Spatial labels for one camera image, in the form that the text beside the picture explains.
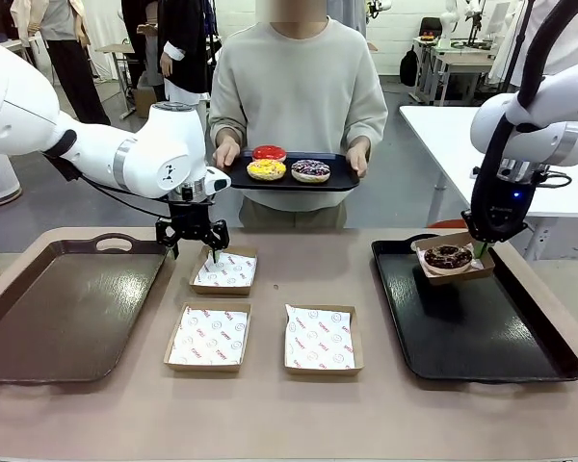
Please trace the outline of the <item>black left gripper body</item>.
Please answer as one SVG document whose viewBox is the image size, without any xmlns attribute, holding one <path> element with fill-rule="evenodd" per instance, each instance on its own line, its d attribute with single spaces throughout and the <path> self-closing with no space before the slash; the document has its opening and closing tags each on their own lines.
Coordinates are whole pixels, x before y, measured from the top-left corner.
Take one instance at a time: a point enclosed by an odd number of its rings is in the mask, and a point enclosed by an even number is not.
<svg viewBox="0 0 578 462">
<path fill-rule="evenodd" d="M 177 240 L 204 240 L 213 235 L 209 217 L 212 202 L 172 203 L 169 205 L 170 225 L 168 235 Z"/>
</svg>

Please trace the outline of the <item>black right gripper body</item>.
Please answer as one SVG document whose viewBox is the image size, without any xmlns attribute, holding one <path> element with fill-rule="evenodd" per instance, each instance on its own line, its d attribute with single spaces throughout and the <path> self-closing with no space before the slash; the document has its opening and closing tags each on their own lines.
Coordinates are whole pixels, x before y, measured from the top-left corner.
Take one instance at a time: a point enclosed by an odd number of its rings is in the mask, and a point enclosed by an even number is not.
<svg viewBox="0 0 578 462">
<path fill-rule="evenodd" d="M 480 242 L 505 242 L 523 231 L 536 186 L 478 178 L 471 195 L 469 233 Z"/>
</svg>

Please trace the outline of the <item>person's right hand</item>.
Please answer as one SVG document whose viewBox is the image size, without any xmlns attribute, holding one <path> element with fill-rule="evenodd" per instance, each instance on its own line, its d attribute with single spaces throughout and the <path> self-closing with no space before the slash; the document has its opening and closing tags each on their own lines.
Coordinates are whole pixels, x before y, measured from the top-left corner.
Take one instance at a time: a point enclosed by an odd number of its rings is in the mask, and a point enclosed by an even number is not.
<svg viewBox="0 0 578 462">
<path fill-rule="evenodd" d="M 214 152 L 215 167 L 219 169 L 230 167 L 240 153 L 241 147 L 234 139 L 228 138 L 222 141 Z"/>
</svg>

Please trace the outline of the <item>person's left hand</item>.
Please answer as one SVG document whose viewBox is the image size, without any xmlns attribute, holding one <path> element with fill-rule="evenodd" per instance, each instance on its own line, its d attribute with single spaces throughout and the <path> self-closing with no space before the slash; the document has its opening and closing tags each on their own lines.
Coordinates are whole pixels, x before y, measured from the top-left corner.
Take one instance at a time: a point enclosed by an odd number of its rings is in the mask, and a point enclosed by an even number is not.
<svg viewBox="0 0 578 462">
<path fill-rule="evenodd" d="M 364 178 L 367 174 L 368 154 L 369 149 L 362 145 L 351 147 L 346 154 L 348 164 L 358 178 Z"/>
</svg>

